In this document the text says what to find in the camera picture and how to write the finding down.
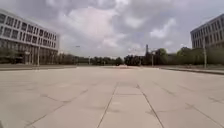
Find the white building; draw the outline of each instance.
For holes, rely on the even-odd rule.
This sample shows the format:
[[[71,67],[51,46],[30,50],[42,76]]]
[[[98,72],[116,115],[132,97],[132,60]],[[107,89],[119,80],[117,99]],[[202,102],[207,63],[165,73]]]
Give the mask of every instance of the white building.
[[[224,14],[191,31],[193,48],[224,47]]]
[[[59,34],[0,9],[0,48],[17,51],[23,63],[47,64],[59,50]]]

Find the concrete pavement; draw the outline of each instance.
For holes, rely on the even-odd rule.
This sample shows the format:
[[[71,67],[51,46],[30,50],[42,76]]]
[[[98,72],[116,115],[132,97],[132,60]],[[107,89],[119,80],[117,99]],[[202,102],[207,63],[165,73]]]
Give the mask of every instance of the concrete pavement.
[[[222,128],[224,76],[150,68],[0,72],[4,128]]]

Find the curb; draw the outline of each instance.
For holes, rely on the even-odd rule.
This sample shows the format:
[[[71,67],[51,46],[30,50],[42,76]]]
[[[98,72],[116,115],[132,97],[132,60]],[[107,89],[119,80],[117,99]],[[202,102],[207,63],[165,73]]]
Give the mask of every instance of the curb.
[[[0,68],[0,71],[21,71],[21,70],[48,70],[48,69],[66,69],[77,67],[31,67],[31,68]]]
[[[184,71],[184,72],[194,72],[194,73],[204,73],[204,74],[214,74],[214,75],[224,75],[224,71],[210,71],[210,70],[193,70],[193,69],[177,69],[177,68],[160,68],[164,70],[172,71]]]

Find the green tree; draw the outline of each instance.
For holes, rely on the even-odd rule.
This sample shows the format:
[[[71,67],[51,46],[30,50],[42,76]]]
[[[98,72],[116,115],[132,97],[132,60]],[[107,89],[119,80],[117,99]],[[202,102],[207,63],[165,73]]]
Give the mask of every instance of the green tree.
[[[117,66],[119,66],[119,65],[123,64],[123,60],[122,60],[120,57],[118,57],[118,58],[115,60],[115,64],[116,64]]]
[[[164,48],[160,48],[155,52],[155,64],[165,65],[167,61],[167,52]]]

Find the window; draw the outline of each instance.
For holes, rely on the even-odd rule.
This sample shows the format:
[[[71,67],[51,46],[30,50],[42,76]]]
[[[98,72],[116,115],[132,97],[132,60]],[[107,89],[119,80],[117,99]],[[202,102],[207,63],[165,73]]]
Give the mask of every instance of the window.
[[[26,31],[26,29],[27,29],[27,24],[23,22],[23,24],[22,24],[22,30],[23,31]]]
[[[221,28],[221,25],[220,25],[220,22],[219,21],[217,21],[217,26],[218,26],[218,29]]]
[[[20,28],[20,21],[18,21],[18,24],[17,24],[17,29],[19,29]]]
[[[212,35],[210,35],[210,43],[212,43],[212,40],[213,40],[213,39],[212,39]]]
[[[39,33],[39,36],[43,36],[43,33],[44,33],[44,31],[41,29],[40,33]]]
[[[2,35],[3,27],[0,28],[0,36]]]
[[[220,40],[222,40],[222,31],[220,31],[219,34],[220,34]]]
[[[6,15],[0,14],[0,23],[4,23],[5,22],[5,18],[6,18]]]
[[[198,40],[196,41],[196,48],[198,47]]]
[[[23,33],[20,32],[20,33],[19,33],[19,40],[22,40],[22,36],[23,36]]]
[[[208,33],[208,27],[206,27],[205,30],[206,30],[206,33]]]
[[[25,41],[25,37],[26,37],[26,34],[25,34],[25,33],[23,33],[23,41]]]
[[[47,32],[46,31],[44,32],[44,37],[47,38]]]
[[[203,33],[202,33],[202,29],[200,30],[200,36],[202,36],[203,35]],[[54,36],[54,39],[55,39],[55,36]]]
[[[36,27],[34,27],[34,29],[33,29],[33,33],[34,33],[34,34],[36,33],[36,29],[37,29],[37,28],[36,28]]]
[[[12,31],[12,30],[11,30],[10,28],[5,27],[3,36],[5,36],[5,37],[10,37],[10,35],[11,35],[11,31]]]
[[[208,32],[211,32],[211,27],[210,26],[208,26]]]
[[[217,41],[219,41],[219,33],[218,32],[216,33],[216,36],[217,36]]]
[[[18,37],[18,33],[19,33],[19,32],[18,32],[17,30],[13,30],[13,31],[12,31],[12,38],[13,38],[13,39],[17,39],[17,37]]]
[[[203,31],[203,35],[205,35],[205,28],[203,28],[202,31]]]
[[[37,30],[36,30],[36,35],[38,35],[38,31],[39,31],[39,29],[37,28]]]
[[[29,34],[26,34],[26,42],[31,42],[32,36]]]
[[[212,31],[215,31],[215,25],[214,25],[214,23],[212,24]]]
[[[36,43],[37,43],[37,37],[36,37],[36,36],[33,36],[32,43],[34,43],[34,44],[36,44]]]
[[[8,26],[12,26],[13,25],[13,21],[14,21],[14,19],[12,18],[12,17],[7,17],[7,20],[6,20],[6,24],[8,25]]]
[[[197,47],[197,40],[195,41],[195,44],[194,44],[195,48]]]
[[[215,34],[213,34],[213,37],[214,37],[214,41],[216,41],[216,35]]]
[[[38,44],[40,44],[40,38],[38,39]]]
[[[44,46],[47,45],[47,40],[43,40],[43,45],[44,45]]]
[[[27,32],[32,33],[32,32],[33,32],[33,26],[28,25],[28,30],[27,30]]]
[[[209,43],[209,36],[205,37],[205,43],[206,43],[206,45],[208,45],[208,43]]]
[[[221,18],[222,27],[224,28],[224,18]]]
[[[15,19],[13,27],[16,28],[16,25],[17,25],[17,20]]]
[[[217,23],[215,22],[215,30],[218,30]]]

